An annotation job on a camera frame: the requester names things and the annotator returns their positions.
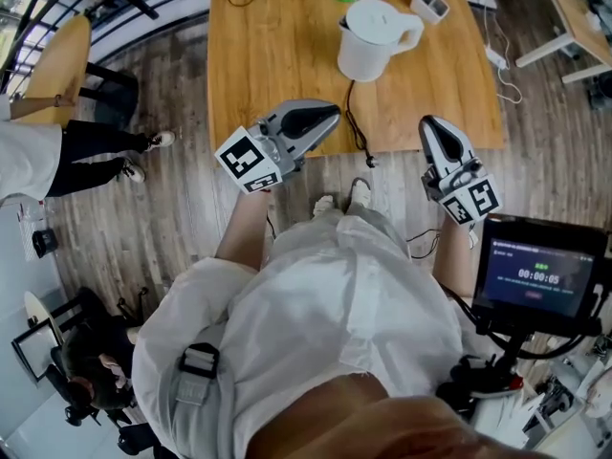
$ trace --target shoe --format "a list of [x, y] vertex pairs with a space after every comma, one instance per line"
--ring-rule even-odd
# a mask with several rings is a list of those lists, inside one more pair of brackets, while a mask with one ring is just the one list
[[353, 181], [351, 187], [351, 204], [361, 204], [364, 208], [370, 208], [372, 204], [372, 190], [370, 185], [359, 177]]
[[132, 162], [129, 158], [124, 159], [123, 169], [121, 173], [125, 175], [132, 182], [136, 182], [137, 184], [142, 184], [146, 175], [144, 175], [144, 170]]
[[316, 218], [323, 212], [335, 208], [336, 203], [334, 202], [334, 197], [331, 195], [324, 195], [318, 201], [315, 202], [315, 208], [313, 209], [313, 217]]
[[161, 133], [154, 134], [146, 139], [149, 145], [144, 151], [151, 151], [155, 148], [165, 148], [173, 144], [175, 139], [176, 136], [172, 131], [162, 131]]

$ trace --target black and white marker cube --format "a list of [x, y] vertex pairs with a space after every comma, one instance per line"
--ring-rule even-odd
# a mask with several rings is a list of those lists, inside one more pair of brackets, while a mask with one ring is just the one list
[[234, 131], [214, 156], [242, 191], [248, 194], [282, 180], [278, 166], [242, 126]]
[[458, 225], [475, 223], [501, 207], [499, 191], [492, 175], [481, 177], [453, 190], [440, 205]]

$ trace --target white electric kettle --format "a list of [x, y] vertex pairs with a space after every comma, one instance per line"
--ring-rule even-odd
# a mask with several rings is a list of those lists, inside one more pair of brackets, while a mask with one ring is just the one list
[[[342, 42], [338, 66], [356, 81], [372, 81], [382, 75], [392, 55], [419, 44], [425, 28], [418, 15], [400, 13], [382, 0], [354, 3], [339, 25]], [[407, 38], [400, 41], [405, 33]]]

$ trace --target kettle handle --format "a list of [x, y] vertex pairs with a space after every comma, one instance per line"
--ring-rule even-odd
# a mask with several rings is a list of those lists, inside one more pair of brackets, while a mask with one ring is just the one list
[[392, 52], [393, 55], [398, 55], [399, 53], [415, 48], [416, 45], [419, 44], [421, 35], [425, 29], [425, 24], [418, 15], [401, 13], [400, 18], [402, 24], [404, 24], [404, 33], [402, 36], [404, 36], [406, 33], [408, 33], [408, 36], [405, 39], [400, 39], [400, 42], [396, 44], [395, 49]]

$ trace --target display screen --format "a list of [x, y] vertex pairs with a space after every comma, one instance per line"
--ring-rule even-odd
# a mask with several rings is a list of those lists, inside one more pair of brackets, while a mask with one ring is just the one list
[[493, 238], [484, 297], [574, 317], [594, 257]]

